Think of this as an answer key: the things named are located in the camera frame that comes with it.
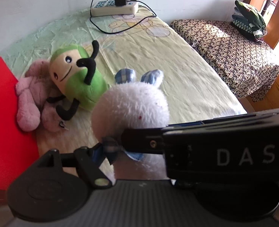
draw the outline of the screw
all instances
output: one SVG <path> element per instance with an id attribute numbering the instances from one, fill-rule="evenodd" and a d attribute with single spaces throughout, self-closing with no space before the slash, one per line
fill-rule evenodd
<path id="1" fill-rule="evenodd" d="M 109 185 L 109 180 L 106 179 L 106 178 L 98 178 L 98 179 L 95 179 L 95 185 L 96 186 L 107 186 Z"/>
<path id="2" fill-rule="evenodd" d="M 157 147 L 157 142 L 154 141 L 154 140 L 151 140 L 150 141 L 150 146 L 151 146 L 151 148 L 156 148 Z"/>

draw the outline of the stuffed toy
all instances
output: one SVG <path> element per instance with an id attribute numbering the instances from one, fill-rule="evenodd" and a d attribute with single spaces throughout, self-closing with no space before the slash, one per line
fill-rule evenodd
<path id="1" fill-rule="evenodd" d="M 43 126 L 51 132 L 65 128 L 64 122 L 57 115 L 55 108 L 46 103 L 50 94 L 59 94 L 59 90 L 49 77 L 48 69 L 47 60 L 34 61 L 25 73 L 25 77 L 22 77 L 15 86 L 16 94 L 19 97 L 16 118 L 23 131 L 35 130 L 41 119 Z"/>
<path id="2" fill-rule="evenodd" d="M 124 129 L 160 128 L 169 124 L 167 100 L 158 88 L 163 80 L 162 71 L 147 72 L 141 82 L 134 82 L 134 70 L 122 69 L 115 79 L 117 85 L 101 96 L 91 115 L 93 133 L 103 144 L 104 151 L 108 146 L 113 147 L 113 143 L 120 146 L 119 138 Z M 162 155 L 143 155 L 123 150 L 116 153 L 113 165 L 116 178 L 166 178 Z"/>
<path id="3" fill-rule="evenodd" d="M 109 88 L 96 68 L 98 41 L 92 41 L 92 47 L 93 52 L 90 57 L 83 47 L 74 44 L 58 49 L 51 57 L 49 74 L 62 95 L 48 98 L 47 101 L 56 103 L 67 98 L 72 102 L 69 110 L 65 110 L 61 105 L 56 106 L 56 111 L 63 120 L 70 120 L 79 106 L 91 110 L 100 96 Z"/>

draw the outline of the stack of clothes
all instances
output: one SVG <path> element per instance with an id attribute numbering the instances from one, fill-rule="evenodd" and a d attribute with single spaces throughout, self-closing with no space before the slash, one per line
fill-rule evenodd
<path id="1" fill-rule="evenodd" d="M 235 1 L 235 5 L 231 25 L 245 38 L 263 43 L 263 36 L 267 34 L 267 31 L 266 23 L 260 12 L 252 5 L 237 0 Z"/>

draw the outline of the patterned cloth cover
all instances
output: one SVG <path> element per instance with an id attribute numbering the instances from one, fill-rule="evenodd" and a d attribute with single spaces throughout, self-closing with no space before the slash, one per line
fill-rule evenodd
<path id="1" fill-rule="evenodd" d="M 273 50 L 251 42 L 230 22 L 197 19 L 174 20 L 172 27 L 217 72 L 240 99 L 261 101 L 279 74 Z"/>

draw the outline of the white plush toy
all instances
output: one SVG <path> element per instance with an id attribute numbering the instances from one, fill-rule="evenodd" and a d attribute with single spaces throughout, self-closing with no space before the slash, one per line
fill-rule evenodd
<path id="1" fill-rule="evenodd" d="M 91 115 L 92 130 L 100 143 L 106 137 L 119 138 L 127 128 L 161 128 L 168 125 L 167 100 L 158 88 L 163 80 L 162 71 L 147 72 L 141 82 L 133 82 L 134 70 L 122 69 L 115 78 L 117 85 L 100 97 Z M 116 179 L 166 178 L 162 155 L 137 156 L 120 152 L 113 165 Z"/>

